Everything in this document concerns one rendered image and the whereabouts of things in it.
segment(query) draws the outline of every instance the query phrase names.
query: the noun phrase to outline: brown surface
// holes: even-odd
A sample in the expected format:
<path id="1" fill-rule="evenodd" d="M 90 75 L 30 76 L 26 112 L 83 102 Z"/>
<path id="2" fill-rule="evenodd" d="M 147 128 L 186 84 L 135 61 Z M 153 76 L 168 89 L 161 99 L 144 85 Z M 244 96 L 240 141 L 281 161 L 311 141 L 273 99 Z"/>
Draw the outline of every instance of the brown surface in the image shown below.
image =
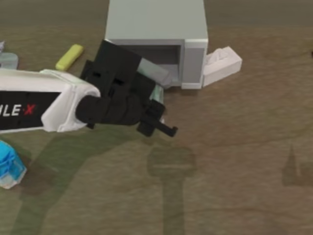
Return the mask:
<path id="1" fill-rule="evenodd" d="M 0 6 L 13 12 L 12 2 Z M 0 14 L 7 19 L 0 36 L 20 56 L 20 69 L 52 69 L 80 43 L 86 53 L 71 69 L 78 75 L 95 55 L 104 32 L 99 10 L 93 6 L 83 22 L 77 12 L 88 4 L 76 1 L 66 20 L 71 2 L 64 2 L 63 18 L 49 2 L 34 15 L 38 26 L 27 14 L 15 22 Z M 31 162 L 21 186 L 0 190 L 0 234 L 313 234 L 313 28 L 215 26 L 209 35 L 211 50 L 231 46 L 242 56 L 242 71 L 197 93 L 166 94 L 167 123 L 180 128 L 174 140 L 109 126 L 3 135 Z M 152 170 L 162 156 L 173 165 L 197 162 L 184 182 L 184 214 L 175 184 L 184 174 Z M 153 173 L 165 175 L 163 184 Z"/>

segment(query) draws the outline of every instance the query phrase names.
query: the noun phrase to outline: white lettering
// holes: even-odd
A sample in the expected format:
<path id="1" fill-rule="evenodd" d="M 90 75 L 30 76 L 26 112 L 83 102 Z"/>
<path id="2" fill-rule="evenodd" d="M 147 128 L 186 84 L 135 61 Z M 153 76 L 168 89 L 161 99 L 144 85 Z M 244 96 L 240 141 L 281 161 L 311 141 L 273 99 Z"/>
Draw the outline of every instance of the white lettering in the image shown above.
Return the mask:
<path id="1" fill-rule="evenodd" d="M 4 111 L 3 111 L 3 116 L 4 116 L 4 117 L 9 117 L 9 116 L 10 116 L 10 114 L 7 113 L 8 107 L 9 107 L 9 106 L 8 106 L 7 104 L 6 104 L 5 107 L 4 107 Z"/>
<path id="2" fill-rule="evenodd" d="M 18 116 L 20 114 L 21 106 L 22 105 L 20 105 L 20 104 L 15 104 L 13 106 L 12 116 Z"/>

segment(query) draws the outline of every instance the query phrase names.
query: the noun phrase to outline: red letter x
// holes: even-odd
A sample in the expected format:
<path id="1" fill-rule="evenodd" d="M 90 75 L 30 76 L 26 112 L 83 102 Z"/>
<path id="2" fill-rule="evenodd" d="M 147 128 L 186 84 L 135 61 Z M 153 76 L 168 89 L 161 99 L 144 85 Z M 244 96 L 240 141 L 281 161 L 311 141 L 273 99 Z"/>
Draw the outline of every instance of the red letter x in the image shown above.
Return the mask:
<path id="1" fill-rule="evenodd" d="M 27 110 L 25 110 L 24 115 L 33 114 L 34 108 L 35 108 L 35 104 L 32 104 L 32 105 L 28 104 Z"/>

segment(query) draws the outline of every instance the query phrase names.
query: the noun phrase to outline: yellow eraser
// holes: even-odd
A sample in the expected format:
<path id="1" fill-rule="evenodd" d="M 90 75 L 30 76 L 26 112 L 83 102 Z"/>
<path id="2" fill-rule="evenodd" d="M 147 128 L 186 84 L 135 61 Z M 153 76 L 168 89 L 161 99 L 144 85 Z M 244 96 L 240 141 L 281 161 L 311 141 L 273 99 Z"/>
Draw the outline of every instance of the yellow eraser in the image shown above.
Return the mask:
<path id="1" fill-rule="evenodd" d="M 65 53 L 64 56 L 55 65 L 56 70 L 66 71 L 77 60 L 77 58 L 83 53 L 84 48 L 81 45 L 74 44 Z"/>

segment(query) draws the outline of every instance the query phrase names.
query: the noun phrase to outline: blue and white package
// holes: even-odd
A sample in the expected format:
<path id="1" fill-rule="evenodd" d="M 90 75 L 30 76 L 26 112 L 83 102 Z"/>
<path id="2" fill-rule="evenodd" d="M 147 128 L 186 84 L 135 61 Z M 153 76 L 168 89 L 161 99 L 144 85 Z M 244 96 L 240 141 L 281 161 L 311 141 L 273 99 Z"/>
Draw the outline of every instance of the blue and white package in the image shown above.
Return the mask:
<path id="1" fill-rule="evenodd" d="M 10 189 L 19 184 L 26 171 L 15 149 L 0 141 L 0 187 Z"/>

